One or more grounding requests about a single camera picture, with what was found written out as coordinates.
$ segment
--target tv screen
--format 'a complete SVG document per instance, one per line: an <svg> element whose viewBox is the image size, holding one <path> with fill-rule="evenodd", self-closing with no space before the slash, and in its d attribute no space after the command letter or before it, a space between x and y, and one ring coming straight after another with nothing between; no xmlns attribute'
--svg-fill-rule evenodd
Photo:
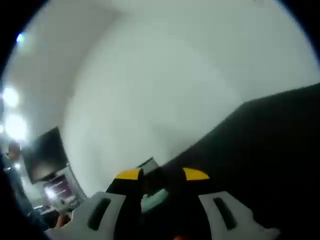
<svg viewBox="0 0 320 240"><path fill-rule="evenodd" d="M32 184L47 181L67 166L68 158L57 127L22 148L22 157Z"/></svg>

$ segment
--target television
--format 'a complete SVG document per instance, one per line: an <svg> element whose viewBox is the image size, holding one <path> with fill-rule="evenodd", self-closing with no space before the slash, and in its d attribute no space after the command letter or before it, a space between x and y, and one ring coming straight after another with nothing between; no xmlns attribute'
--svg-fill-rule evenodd
<svg viewBox="0 0 320 240"><path fill-rule="evenodd" d="M23 147L21 154L32 184L54 178L55 173L64 169L68 163L58 127Z"/></svg>

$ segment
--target yellow tab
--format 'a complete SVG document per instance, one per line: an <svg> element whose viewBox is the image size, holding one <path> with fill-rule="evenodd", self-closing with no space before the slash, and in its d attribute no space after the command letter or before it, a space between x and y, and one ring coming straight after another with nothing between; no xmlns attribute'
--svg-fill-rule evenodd
<svg viewBox="0 0 320 240"><path fill-rule="evenodd" d="M115 178L138 180L139 172L140 172L140 168L135 168L135 169L120 172Z"/></svg>
<svg viewBox="0 0 320 240"><path fill-rule="evenodd" d="M210 177L207 174L199 170L183 167L183 171L185 173L187 181L210 179Z"/></svg>

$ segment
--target person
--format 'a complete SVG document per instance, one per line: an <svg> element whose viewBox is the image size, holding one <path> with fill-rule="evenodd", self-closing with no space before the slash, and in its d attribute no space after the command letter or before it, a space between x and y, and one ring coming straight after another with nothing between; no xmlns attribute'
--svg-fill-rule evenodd
<svg viewBox="0 0 320 240"><path fill-rule="evenodd" d="M43 221L40 213L32 207L31 202L29 201L21 177L15 167L15 164L18 162L21 156L20 145L13 141L8 146L8 153L4 157L4 172L8 176L13 194L20 211L27 217L28 221L37 226L40 230L45 231L49 227Z"/></svg>

